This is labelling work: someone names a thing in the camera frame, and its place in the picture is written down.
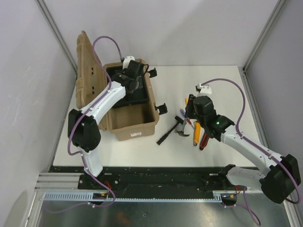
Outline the black toolbox tray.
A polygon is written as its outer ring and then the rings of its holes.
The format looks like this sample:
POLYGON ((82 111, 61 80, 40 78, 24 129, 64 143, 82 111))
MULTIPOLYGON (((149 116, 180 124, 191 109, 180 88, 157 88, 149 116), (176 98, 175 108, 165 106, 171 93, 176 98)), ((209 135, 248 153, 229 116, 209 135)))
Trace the black toolbox tray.
POLYGON ((139 87, 132 93, 120 99, 113 108, 121 108, 129 105, 145 104, 149 101, 148 89, 146 86, 145 77, 139 78, 139 87))

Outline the steel claw hammer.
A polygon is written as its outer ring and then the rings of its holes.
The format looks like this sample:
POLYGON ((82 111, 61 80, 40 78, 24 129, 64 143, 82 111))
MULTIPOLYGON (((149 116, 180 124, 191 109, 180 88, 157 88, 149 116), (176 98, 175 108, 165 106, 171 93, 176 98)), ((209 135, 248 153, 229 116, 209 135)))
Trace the steel claw hammer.
POLYGON ((181 137, 188 137, 189 134, 185 134, 185 133, 184 133, 186 124, 187 124, 187 118, 184 117, 182 126, 180 127, 180 129, 175 129, 175 133, 177 133, 177 134, 178 134, 179 136, 181 136, 181 137))

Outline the tan plastic toolbox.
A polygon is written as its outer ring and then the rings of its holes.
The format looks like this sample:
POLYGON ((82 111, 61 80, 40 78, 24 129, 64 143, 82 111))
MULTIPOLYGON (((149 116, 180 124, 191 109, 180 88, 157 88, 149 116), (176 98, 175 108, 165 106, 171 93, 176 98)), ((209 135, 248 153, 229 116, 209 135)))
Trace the tan plastic toolbox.
POLYGON ((102 65, 85 31, 77 38, 78 75, 76 110, 69 113, 68 134, 74 144, 101 140, 101 131, 109 131, 119 141, 151 136, 166 104, 156 105, 149 70, 142 59, 129 56, 121 62, 102 65))

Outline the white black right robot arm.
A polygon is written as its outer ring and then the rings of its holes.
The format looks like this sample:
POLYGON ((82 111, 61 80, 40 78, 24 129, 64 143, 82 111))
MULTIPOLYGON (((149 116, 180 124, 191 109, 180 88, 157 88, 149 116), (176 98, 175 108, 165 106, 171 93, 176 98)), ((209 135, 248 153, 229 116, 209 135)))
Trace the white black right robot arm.
POLYGON ((301 177, 297 159, 290 154, 282 156, 246 137, 232 120, 216 113, 208 96, 190 94, 186 117, 196 120, 204 129, 200 148, 204 148, 209 139, 216 139, 255 165, 256 169, 227 165, 218 178, 222 189, 229 190, 234 185, 246 186, 262 191, 277 204, 287 200, 293 191, 299 190, 301 177))

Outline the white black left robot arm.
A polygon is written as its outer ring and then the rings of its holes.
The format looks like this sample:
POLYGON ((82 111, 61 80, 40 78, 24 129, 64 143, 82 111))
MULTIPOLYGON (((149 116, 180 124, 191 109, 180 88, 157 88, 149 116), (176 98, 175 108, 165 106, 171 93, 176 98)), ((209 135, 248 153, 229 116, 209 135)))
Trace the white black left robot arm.
POLYGON ((68 154, 81 155, 84 171, 90 175, 88 183, 94 189, 101 188, 105 183, 104 176, 100 175, 103 166, 98 155, 101 142, 98 125, 118 101, 139 87, 139 80, 146 72, 145 67, 146 64, 132 58, 125 59, 123 68, 112 76, 101 67, 107 77, 107 86, 89 104, 79 110, 72 109, 68 114, 68 154))

